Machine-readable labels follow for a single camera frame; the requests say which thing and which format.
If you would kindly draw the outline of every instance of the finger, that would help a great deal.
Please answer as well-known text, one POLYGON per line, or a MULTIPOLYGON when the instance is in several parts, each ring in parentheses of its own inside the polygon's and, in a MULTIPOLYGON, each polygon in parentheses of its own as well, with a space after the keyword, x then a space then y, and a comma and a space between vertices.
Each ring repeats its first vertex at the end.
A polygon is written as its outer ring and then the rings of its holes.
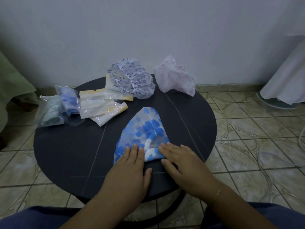
POLYGON ((185 150, 187 150, 187 151, 190 152, 191 154, 195 154, 195 155, 196 155, 196 153, 195 153, 190 147, 185 146, 185 145, 180 145, 180 147, 183 148, 183 149, 185 149, 185 150))
POLYGON ((152 179, 152 168, 148 168, 144 173, 144 193, 146 195, 148 187, 150 185, 150 181, 152 179))
POLYGON ((181 148, 177 145, 171 144, 170 142, 167 142, 167 144, 161 143, 161 147, 175 154, 181 153, 181 148))
POLYGON ((117 160, 117 163, 126 162, 130 154, 130 147, 125 148, 124 154, 117 160))
POLYGON ((176 177, 180 175, 179 171, 174 167, 174 165, 167 159, 161 160, 162 165, 164 166, 166 172, 175 180, 176 177))
POLYGON ((137 159, 138 156, 138 145, 134 144, 132 147, 132 150, 130 151, 130 155, 129 158, 127 160, 127 162, 129 163, 135 163, 135 160, 137 159))
POLYGON ((137 160, 135 161, 135 164, 141 167, 143 169, 144 167, 144 149, 142 147, 139 148, 137 160))
POLYGON ((177 161, 177 154, 172 153, 172 152, 168 151, 167 149, 164 149, 160 146, 158 147, 158 150, 163 156, 165 156, 171 162, 175 163, 177 161))

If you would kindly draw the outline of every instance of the table top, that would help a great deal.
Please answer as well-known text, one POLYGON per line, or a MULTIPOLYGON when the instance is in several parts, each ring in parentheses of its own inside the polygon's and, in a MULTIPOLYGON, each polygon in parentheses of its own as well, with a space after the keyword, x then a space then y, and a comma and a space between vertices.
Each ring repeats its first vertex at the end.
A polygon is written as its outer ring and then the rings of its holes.
MULTIPOLYGON (((101 188, 113 166, 116 143, 122 130, 143 107, 155 108, 171 143, 189 146, 203 161, 215 144, 217 126, 207 101, 196 92, 194 97, 176 90, 163 93, 156 80, 155 93, 148 99, 126 101, 128 109, 99 127, 93 120, 72 127, 57 125, 37 128, 34 153, 44 174, 63 190, 91 199, 101 188)), ((77 91, 105 87, 105 77, 75 88, 77 91)), ((152 180, 144 201, 150 201, 178 188, 160 160, 145 162, 152 167, 152 180)))

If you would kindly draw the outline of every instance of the white cable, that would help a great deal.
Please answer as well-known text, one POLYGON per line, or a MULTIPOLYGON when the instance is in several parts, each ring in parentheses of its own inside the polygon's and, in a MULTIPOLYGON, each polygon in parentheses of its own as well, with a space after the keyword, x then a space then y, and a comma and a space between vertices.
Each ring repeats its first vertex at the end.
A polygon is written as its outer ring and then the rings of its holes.
MULTIPOLYGON (((304 150, 305 152, 305 149, 302 145, 302 141, 301 141, 301 138, 302 138, 302 135, 305 131, 305 127, 303 128, 303 130, 301 131, 301 134, 299 136, 299 146, 304 150)), ((298 165, 298 164, 294 164, 292 162, 288 162, 288 161, 285 161, 284 159, 280 158, 279 156, 275 155, 275 154, 272 154, 272 153, 267 153, 267 152, 258 152, 257 154, 257 161, 258 161, 258 166, 260 168, 260 170, 262 171, 266 181, 267 181, 267 184, 268 184, 268 187, 269 187, 269 191, 267 193, 264 194, 264 196, 262 196, 262 198, 259 200, 259 202, 261 202, 263 199, 265 199, 266 196, 268 196, 268 202, 271 201, 271 192, 272 192, 272 188, 273 186, 275 186, 274 184, 274 181, 268 176, 268 174, 266 173, 266 171, 263 169, 262 167, 262 161, 261 161, 261 155, 268 155, 268 156, 272 156, 272 157, 276 157, 277 159, 281 160, 282 162, 285 162, 287 164, 290 164, 290 165, 293 165, 293 166, 297 166, 297 167, 302 167, 302 168, 305 168, 305 165, 301 164, 301 165, 298 165)))

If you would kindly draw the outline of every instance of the blue flower pattern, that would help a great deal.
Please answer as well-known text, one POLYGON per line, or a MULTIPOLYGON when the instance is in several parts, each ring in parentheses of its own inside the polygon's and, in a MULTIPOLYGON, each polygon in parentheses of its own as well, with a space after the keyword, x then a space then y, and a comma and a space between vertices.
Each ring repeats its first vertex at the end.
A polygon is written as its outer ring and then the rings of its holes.
POLYGON ((147 140, 151 140, 150 148, 145 149, 145 161, 164 158, 158 151, 161 143, 169 142, 160 116, 154 108, 142 108, 123 129, 121 137, 116 144, 114 153, 114 164, 124 154, 127 146, 132 147, 137 144, 138 147, 145 148, 147 140))
POLYGON ((123 59, 107 70, 109 79, 121 87, 121 92, 130 93, 139 99, 149 98, 156 85, 152 76, 136 59, 123 59))

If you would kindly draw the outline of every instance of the white wall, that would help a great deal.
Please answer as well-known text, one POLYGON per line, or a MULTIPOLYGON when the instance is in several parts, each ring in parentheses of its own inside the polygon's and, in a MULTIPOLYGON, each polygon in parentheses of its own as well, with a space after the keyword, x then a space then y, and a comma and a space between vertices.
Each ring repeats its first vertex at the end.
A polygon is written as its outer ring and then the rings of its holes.
POLYGON ((0 0, 0 49, 36 87, 79 85, 125 57, 171 54, 197 84, 264 83, 300 38, 303 0, 0 0))

